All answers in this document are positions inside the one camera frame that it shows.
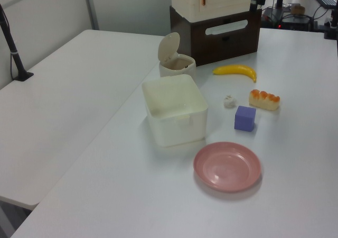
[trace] brown box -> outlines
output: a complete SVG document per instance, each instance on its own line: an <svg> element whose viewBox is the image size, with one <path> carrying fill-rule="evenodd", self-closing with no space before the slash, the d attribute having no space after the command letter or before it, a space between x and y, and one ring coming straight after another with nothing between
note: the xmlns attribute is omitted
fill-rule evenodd
<svg viewBox="0 0 338 238"><path fill-rule="evenodd" d="M256 52L261 14L262 11L257 10L191 23L170 6L171 32L180 34L178 53L194 58L196 65L200 66ZM243 29L216 35L205 34L208 28L242 20L248 21Z"/></svg>

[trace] bread roll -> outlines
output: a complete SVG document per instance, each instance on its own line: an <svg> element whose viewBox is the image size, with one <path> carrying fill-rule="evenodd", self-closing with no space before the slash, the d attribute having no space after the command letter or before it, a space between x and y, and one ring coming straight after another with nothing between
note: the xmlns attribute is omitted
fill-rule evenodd
<svg viewBox="0 0 338 238"><path fill-rule="evenodd" d="M273 94L257 89L252 90L249 95L249 104L267 110L276 110L279 107L280 98Z"/></svg>

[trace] banana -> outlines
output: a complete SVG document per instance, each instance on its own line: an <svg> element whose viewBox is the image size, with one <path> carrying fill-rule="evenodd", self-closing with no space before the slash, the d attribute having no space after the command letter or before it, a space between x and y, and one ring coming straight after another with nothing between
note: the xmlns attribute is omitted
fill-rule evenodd
<svg viewBox="0 0 338 238"><path fill-rule="evenodd" d="M212 72L216 75L243 74L251 78L254 82L256 82L257 79L255 70L246 65L224 65L217 67Z"/></svg>

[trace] purple cube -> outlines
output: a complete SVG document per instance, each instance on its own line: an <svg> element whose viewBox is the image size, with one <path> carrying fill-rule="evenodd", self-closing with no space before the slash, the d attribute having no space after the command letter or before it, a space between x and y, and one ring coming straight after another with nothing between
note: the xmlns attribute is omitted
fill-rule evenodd
<svg viewBox="0 0 338 238"><path fill-rule="evenodd" d="M252 107L238 106L234 116L234 128L242 131L253 131L256 109Z"/></svg>

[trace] white desk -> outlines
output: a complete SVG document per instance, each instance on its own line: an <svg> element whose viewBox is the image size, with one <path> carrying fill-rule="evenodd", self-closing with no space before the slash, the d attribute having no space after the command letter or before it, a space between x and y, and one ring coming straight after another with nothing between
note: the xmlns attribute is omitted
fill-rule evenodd
<svg viewBox="0 0 338 238"><path fill-rule="evenodd" d="M273 4L275 4L277 2L277 0L275 0L275 2L273 2L273 1L274 0L266 0L263 8L266 8L268 6L272 6ZM314 15L315 11L320 6L320 4L316 0L283 0L283 3L299 3L299 4L301 4L301 6L305 7L305 15L308 15L310 17L312 17ZM326 10L327 9L324 9L322 7L319 8L318 11L315 14L315 18L323 15L326 12ZM323 25L325 23L325 19L327 17L331 17L331 11L332 10L328 10L325 13L324 16L322 16L321 18L316 20L316 21L318 21L319 25Z"/></svg>
<svg viewBox="0 0 338 238"><path fill-rule="evenodd" d="M158 62L162 37L84 31L0 90L0 200L33 209Z"/></svg>
<svg viewBox="0 0 338 238"><path fill-rule="evenodd" d="M212 74L228 63L254 67L257 83ZM257 53L198 67L197 75L209 104L205 140L157 147L138 86L13 238L336 238L336 42L261 29ZM158 77L155 66L145 80ZM254 88L279 95L280 109L258 109L254 131L236 131L236 109L225 109L223 99L231 94L247 106ZM256 153L262 178L252 188L221 193L194 175L194 156L216 141Z"/></svg>

